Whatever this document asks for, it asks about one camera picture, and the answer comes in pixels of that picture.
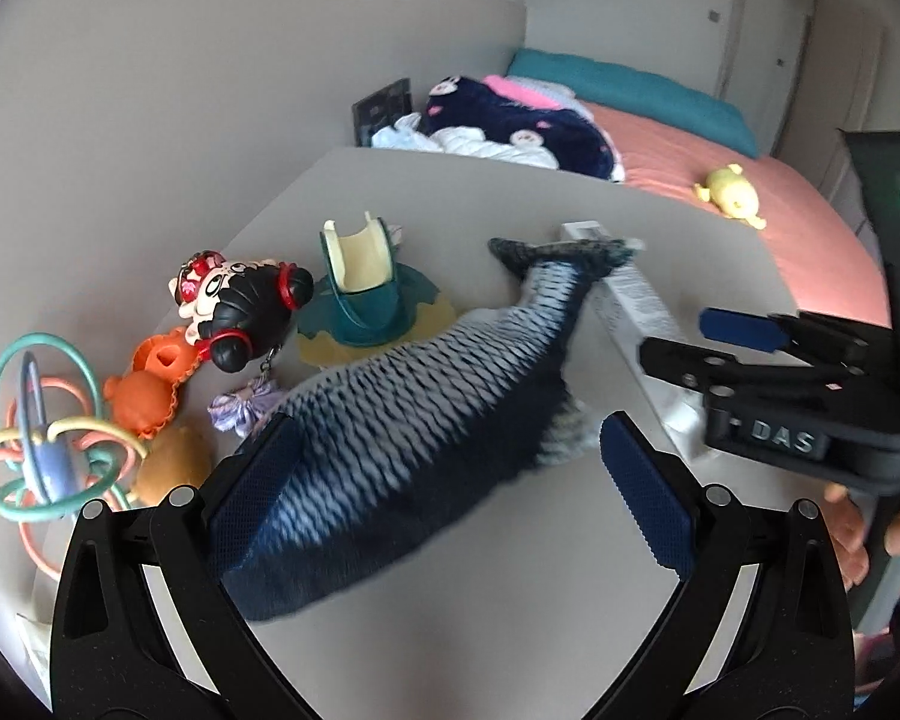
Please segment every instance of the gray table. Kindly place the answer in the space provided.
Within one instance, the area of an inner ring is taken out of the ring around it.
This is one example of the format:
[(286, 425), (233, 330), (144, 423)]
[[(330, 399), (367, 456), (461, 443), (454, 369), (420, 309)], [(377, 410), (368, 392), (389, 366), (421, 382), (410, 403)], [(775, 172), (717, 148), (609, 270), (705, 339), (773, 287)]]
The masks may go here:
[[(333, 218), (343, 234), (355, 232), (364, 210), (403, 225), (400, 259), (426, 272), (460, 310), (517, 298), (517, 285), (487, 253), (488, 238), (545, 242), (564, 221), (597, 220), (611, 234), (646, 242), (638, 264), (692, 341), (701, 341), (696, 317), (707, 306), (794, 311), (773, 260), (745, 225), (568, 173), (445, 155), (333, 151), (224, 253), (293, 260), (321, 275), (322, 223)], [(173, 312), (163, 326), (178, 322)], [(312, 373), (293, 346), (278, 371), (286, 385)], [(206, 365), (187, 388), (190, 417), (205, 424), (210, 398), (245, 379)], [(670, 448), (590, 309), (566, 379), (598, 412), (626, 410), (656, 446)], [(218, 440), (221, 453), (231, 446)], [(789, 508), (820, 490), (739, 458), (717, 457), (694, 471), (760, 506)], [(581, 717), (626, 664), (675, 585), (594, 453), (502, 488), (410, 560), (255, 630), (328, 720), (569, 719)], [(154, 588), (185, 668), (207, 683), (159, 581)], [(735, 598), (701, 679), (719, 669), (743, 601)]]

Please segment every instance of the pink bed sheet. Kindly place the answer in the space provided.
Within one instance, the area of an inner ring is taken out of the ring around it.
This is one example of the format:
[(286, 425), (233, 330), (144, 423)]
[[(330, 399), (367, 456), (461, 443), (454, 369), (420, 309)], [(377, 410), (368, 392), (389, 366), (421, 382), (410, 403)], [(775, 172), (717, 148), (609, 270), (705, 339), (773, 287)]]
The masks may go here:
[(586, 103), (623, 156), (626, 184), (720, 213), (695, 183), (730, 163), (760, 196), (759, 233), (802, 311), (890, 326), (883, 274), (850, 228), (799, 173), (770, 157), (751, 160), (725, 146), (651, 119)]

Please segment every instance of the brown toy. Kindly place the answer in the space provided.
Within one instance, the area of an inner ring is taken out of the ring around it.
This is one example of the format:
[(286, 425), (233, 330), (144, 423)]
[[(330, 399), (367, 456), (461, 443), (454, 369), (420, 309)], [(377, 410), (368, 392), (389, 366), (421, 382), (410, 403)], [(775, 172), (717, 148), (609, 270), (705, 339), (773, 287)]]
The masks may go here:
[(186, 425), (170, 425), (151, 444), (133, 492), (144, 506), (157, 506), (173, 488), (202, 485), (210, 466), (210, 447), (203, 437)]
[(178, 390), (200, 365), (197, 349), (187, 343), (186, 328), (152, 336), (137, 346), (124, 377), (103, 383), (113, 421), (142, 439), (152, 439), (165, 428), (178, 408)]

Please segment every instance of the red hair tie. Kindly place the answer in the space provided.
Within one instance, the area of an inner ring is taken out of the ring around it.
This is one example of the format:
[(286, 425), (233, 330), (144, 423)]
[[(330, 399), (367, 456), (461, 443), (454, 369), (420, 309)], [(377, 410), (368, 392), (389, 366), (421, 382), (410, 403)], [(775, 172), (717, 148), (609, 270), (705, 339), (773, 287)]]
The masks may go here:
[(250, 342), (250, 336), (247, 335), (242, 330), (238, 330), (236, 327), (231, 328), (230, 330), (221, 330), (220, 332), (213, 333), (211, 338), (201, 338), (194, 346), (197, 348), (197, 352), (199, 352), (200, 360), (207, 362), (210, 360), (210, 348), (217, 341), (221, 341), (223, 338), (240, 338), (247, 345), (247, 349), (250, 351), (250, 355), (253, 354), (253, 343)]
[(290, 311), (298, 311), (300, 304), (296, 302), (290, 291), (290, 276), (296, 271), (296, 263), (280, 263), (280, 274), (276, 277), (276, 289), (280, 299)]

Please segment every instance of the doll eye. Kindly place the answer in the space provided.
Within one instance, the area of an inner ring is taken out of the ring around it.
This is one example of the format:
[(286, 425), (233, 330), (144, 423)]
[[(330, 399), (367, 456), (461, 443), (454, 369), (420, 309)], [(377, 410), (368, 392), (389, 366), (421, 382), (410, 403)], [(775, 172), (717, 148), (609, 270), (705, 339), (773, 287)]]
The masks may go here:
[(223, 285), (223, 275), (217, 274), (207, 282), (207, 298), (213, 298)]

